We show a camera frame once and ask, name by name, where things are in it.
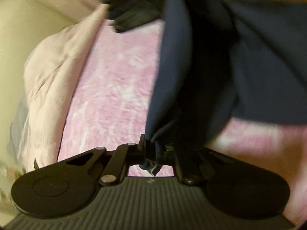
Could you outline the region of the navy blue sweatshirt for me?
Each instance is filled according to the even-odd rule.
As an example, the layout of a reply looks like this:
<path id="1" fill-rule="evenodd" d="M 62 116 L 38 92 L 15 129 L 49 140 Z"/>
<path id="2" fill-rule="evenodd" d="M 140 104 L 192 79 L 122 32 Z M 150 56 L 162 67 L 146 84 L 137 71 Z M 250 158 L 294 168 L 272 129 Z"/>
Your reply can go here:
<path id="1" fill-rule="evenodd" d="M 191 153 L 231 117 L 306 124 L 306 2 L 165 0 L 143 170 Z"/>

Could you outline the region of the pink floral bed blanket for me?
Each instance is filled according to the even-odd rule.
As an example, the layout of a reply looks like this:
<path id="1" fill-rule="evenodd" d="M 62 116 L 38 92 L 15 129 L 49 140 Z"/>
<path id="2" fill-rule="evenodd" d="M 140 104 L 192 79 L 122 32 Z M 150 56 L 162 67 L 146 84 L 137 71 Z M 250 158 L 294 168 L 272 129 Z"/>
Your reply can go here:
<path id="1" fill-rule="evenodd" d="M 71 101 L 58 160 L 139 140 L 162 31 L 161 21 L 123 34 L 102 25 Z M 233 118 L 209 147 L 281 175 L 291 189 L 285 217 L 296 225 L 306 221 L 306 126 Z"/>

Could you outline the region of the pale pink duvet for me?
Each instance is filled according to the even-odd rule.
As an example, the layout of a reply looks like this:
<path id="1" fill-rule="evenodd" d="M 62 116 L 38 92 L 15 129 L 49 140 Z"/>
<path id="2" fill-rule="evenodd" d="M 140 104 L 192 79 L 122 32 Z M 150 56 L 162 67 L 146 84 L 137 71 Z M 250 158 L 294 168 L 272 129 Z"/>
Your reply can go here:
<path id="1" fill-rule="evenodd" d="M 71 100 L 106 16 L 107 5 L 98 5 L 78 24 L 41 41 L 26 60 L 7 146 L 25 172 L 57 161 Z"/>

